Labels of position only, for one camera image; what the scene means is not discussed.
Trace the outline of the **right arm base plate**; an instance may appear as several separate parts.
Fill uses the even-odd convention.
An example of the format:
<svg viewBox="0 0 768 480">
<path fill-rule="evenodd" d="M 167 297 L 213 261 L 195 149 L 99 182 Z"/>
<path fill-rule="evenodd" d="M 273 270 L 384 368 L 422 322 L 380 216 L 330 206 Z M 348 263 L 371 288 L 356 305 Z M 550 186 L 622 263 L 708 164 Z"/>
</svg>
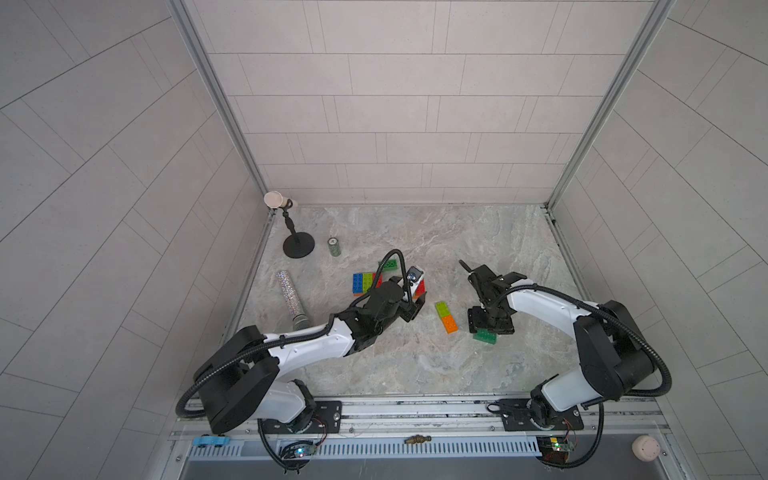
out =
<svg viewBox="0 0 768 480">
<path fill-rule="evenodd" d="M 500 416 L 506 432 L 544 432 L 583 430 L 579 410 L 558 412 L 530 398 L 502 398 L 491 401 L 486 410 Z"/>
</svg>

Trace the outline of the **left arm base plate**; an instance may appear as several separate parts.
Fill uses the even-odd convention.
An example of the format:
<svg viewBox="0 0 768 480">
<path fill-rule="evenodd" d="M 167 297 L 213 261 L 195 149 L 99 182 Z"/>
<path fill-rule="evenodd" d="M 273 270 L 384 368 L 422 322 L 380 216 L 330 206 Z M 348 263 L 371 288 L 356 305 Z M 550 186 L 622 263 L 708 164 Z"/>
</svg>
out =
<svg viewBox="0 0 768 480">
<path fill-rule="evenodd" d="M 341 401 L 317 401 L 313 409 L 307 407 L 290 423 L 264 420 L 262 430 L 268 435 L 337 434 L 342 408 Z"/>
</svg>

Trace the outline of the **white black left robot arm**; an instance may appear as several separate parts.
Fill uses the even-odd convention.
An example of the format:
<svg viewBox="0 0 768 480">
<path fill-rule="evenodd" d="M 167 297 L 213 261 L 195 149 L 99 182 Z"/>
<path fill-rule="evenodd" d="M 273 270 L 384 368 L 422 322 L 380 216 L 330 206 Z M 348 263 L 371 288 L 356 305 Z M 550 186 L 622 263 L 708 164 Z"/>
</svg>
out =
<svg viewBox="0 0 768 480">
<path fill-rule="evenodd" d="M 304 382 L 289 375 L 371 347 L 397 319 L 412 321 L 425 304 L 425 293 L 423 279 L 393 277 L 332 314 L 324 325 L 280 335 L 245 327 L 196 371 L 175 414 L 207 419 L 214 434 L 250 419 L 301 431 L 316 415 L 317 402 Z"/>
</svg>

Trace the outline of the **small orange lego brick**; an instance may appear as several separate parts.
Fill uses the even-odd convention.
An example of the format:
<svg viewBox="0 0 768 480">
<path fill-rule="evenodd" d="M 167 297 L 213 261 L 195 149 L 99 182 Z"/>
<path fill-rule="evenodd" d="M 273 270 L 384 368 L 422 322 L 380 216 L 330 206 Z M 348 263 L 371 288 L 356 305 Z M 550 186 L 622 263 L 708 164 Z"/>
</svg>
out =
<svg viewBox="0 0 768 480">
<path fill-rule="evenodd" d="M 443 316 L 441 318 L 441 322 L 447 334 L 452 334 L 459 330 L 458 325 L 452 315 Z"/>
</svg>

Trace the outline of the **small lime green lego brick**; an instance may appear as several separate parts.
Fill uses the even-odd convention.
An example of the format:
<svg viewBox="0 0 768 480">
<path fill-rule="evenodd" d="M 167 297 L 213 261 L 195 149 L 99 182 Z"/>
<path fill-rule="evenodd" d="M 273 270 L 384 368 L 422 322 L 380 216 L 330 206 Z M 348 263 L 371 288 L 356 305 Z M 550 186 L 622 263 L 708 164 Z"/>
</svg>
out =
<svg viewBox="0 0 768 480">
<path fill-rule="evenodd" d="M 440 319 L 444 319 L 452 316 L 452 313 L 448 305 L 443 301 L 437 302 L 435 304 L 435 309 Z"/>
</svg>

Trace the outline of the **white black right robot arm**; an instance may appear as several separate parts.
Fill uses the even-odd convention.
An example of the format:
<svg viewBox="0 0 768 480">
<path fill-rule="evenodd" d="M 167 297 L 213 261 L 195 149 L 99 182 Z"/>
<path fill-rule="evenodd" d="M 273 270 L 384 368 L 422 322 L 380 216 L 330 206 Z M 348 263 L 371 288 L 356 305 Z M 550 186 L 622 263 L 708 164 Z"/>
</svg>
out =
<svg viewBox="0 0 768 480">
<path fill-rule="evenodd" d="M 579 300 L 526 276 L 505 276 L 488 266 L 460 261 L 480 304 L 469 310 L 471 326 L 508 333 L 512 316 L 524 313 L 569 335 L 578 365 L 536 386 L 528 410 L 540 424 L 577 405 L 585 408 L 624 396 L 656 398 L 670 392 L 673 380 L 661 355 L 647 342 L 628 309 L 611 300 Z"/>
</svg>

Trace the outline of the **small dark blue lego brick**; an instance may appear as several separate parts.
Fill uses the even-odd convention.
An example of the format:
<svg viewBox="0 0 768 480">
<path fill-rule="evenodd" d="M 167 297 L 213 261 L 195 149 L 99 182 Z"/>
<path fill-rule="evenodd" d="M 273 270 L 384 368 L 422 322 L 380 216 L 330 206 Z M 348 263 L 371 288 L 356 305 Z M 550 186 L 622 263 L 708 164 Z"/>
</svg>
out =
<svg viewBox="0 0 768 480">
<path fill-rule="evenodd" d="M 354 296 L 359 296 L 364 293 L 364 273 L 355 273 L 352 277 L 352 292 Z"/>
</svg>

